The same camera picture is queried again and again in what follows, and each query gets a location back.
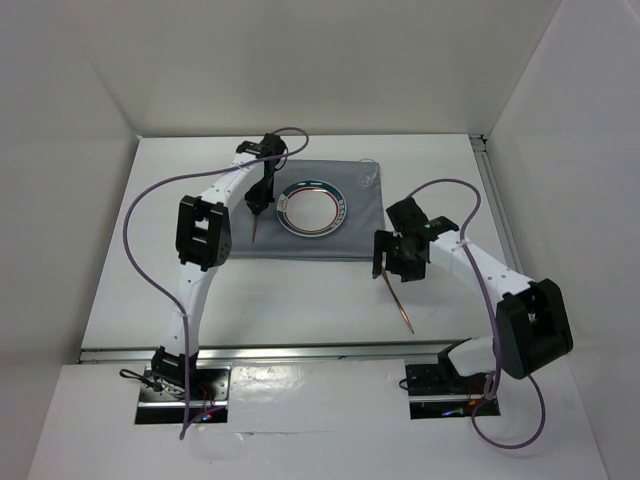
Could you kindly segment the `white plate green red rim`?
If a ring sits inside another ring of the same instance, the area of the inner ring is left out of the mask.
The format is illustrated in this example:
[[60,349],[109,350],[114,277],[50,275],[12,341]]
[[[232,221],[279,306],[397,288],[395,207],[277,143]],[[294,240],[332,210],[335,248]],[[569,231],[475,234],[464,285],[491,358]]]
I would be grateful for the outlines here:
[[288,232],[319,238],[336,231],[344,222],[347,202],[328,182],[304,180],[287,186],[276,202],[276,218]]

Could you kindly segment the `grey cloth napkin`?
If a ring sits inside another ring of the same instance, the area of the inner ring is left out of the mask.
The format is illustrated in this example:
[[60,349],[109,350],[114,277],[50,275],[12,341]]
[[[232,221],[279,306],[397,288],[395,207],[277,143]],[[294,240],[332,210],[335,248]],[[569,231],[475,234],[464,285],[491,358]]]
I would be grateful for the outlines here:
[[294,160],[275,175],[276,202],[290,184],[321,180],[337,187],[347,202],[347,214],[333,233],[304,238],[285,230],[276,218],[276,202],[260,215],[254,244],[253,216],[241,204],[231,214],[234,258],[286,260],[368,261],[373,255],[374,233],[385,226],[382,205],[381,169],[377,188],[360,188],[358,161]]

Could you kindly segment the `clear plastic cup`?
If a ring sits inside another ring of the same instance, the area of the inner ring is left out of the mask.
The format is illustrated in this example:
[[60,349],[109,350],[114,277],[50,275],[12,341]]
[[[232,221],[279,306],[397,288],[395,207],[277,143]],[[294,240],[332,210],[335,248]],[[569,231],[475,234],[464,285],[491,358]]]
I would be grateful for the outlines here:
[[361,164],[358,176],[360,188],[377,188],[380,183],[380,164],[371,158],[362,158],[358,161]]

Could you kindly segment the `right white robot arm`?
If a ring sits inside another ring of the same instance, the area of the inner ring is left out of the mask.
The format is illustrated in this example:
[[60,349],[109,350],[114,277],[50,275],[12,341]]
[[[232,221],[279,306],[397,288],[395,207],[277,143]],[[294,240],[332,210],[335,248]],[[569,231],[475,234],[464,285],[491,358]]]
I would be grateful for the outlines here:
[[445,216],[428,218],[408,197],[386,210],[392,230],[374,234],[372,275],[425,279],[428,266],[446,270],[483,299],[491,333],[452,344],[440,354],[436,379],[460,391],[471,376],[502,373],[521,380],[574,348],[560,287],[535,281],[498,261]]

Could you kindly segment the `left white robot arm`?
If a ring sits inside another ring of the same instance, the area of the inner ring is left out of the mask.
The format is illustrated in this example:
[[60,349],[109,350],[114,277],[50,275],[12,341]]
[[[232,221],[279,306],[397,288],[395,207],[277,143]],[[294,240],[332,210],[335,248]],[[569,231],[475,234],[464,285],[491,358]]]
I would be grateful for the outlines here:
[[232,172],[221,175],[201,195],[186,195],[180,201],[179,305],[166,341],[152,358],[153,375],[176,399],[189,397],[197,387],[200,323],[212,280],[232,251],[230,216],[241,204],[258,216],[275,201],[274,175],[287,151],[275,133],[257,143],[244,141],[236,148]]

